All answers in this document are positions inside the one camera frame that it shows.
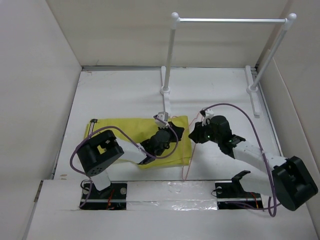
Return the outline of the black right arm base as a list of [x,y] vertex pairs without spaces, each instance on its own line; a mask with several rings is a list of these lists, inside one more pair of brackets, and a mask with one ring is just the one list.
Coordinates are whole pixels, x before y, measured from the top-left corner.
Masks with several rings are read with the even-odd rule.
[[211,195],[216,197],[219,210],[262,210],[264,208],[261,195],[256,192],[245,191],[240,180],[250,171],[243,170],[230,180],[219,180],[215,182],[215,189]]

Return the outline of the pink wire hanger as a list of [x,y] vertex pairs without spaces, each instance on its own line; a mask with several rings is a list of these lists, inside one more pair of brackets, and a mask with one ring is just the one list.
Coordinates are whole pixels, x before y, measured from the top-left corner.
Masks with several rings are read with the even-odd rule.
[[[190,130],[190,127],[198,120],[198,119],[203,119],[203,116],[201,115],[200,112],[198,112],[195,116],[195,118],[193,118],[191,120],[191,122],[188,124],[188,129]],[[187,181],[188,179],[188,175],[190,172],[190,168],[191,168],[191,164],[193,161],[193,156],[194,156],[194,152],[195,152],[196,146],[193,143],[190,143],[190,157],[188,158],[187,163],[185,163],[185,152],[182,153],[182,168],[181,168],[181,180],[183,182]]]

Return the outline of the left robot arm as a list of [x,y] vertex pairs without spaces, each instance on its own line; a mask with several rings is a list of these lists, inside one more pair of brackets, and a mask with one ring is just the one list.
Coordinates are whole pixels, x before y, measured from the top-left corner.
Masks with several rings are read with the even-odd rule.
[[171,121],[166,127],[159,127],[150,138],[135,143],[132,139],[125,141],[115,136],[112,129],[116,126],[103,127],[102,132],[91,134],[78,145],[75,154],[81,163],[84,174],[91,179],[94,192],[100,198],[107,198],[111,194],[111,180],[107,168],[116,160],[122,159],[141,166],[148,165],[155,160],[162,160],[173,155],[175,150],[163,155],[170,148],[171,143],[181,141],[184,128],[176,126]]

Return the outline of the yellow trousers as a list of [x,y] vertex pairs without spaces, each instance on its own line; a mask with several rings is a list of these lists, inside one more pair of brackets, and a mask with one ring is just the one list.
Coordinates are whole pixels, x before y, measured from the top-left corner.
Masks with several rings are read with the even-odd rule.
[[[149,164],[140,165],[140,169],[182,166],[183,152],[185,164],[188,162],[188,159],[191,155],[191,140],[188,138],[188,135],[190,134],[188,117],[186,115],[181,115],[175,117],[172,121],[177,127],[184,128],[183,139],[179,141],[177,149],[171,156],[165,159],[156,159]],[[150,138],[158,130],[158,126],[151,118],[98,119],[93,125],[93,130],[96,131],[105,126],[116,126],[120,128],[137,144]]]

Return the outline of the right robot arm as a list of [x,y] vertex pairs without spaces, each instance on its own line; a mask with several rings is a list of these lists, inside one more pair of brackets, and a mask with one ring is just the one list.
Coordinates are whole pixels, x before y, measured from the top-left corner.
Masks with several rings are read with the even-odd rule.
[[261,150],[233,134],[229,122],[222,115],[196,122],[188,137],[196,144],[214,142],[223,154],[266,173],[266,185],[270,189],[262,187],[262,194],[275,196],[290,211],[297,210],[319,191],[302,159],[296,156],[285,158]]

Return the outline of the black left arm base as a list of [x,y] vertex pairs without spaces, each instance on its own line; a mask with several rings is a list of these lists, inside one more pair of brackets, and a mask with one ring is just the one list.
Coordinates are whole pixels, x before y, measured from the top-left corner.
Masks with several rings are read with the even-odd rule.
[[80,184],[82,194],[79,208],[81,210],[107,210],[122,211],[127,209],[127,188],[126,182],[114,182],[104,190],[97,190],[90,181],[83,180]]

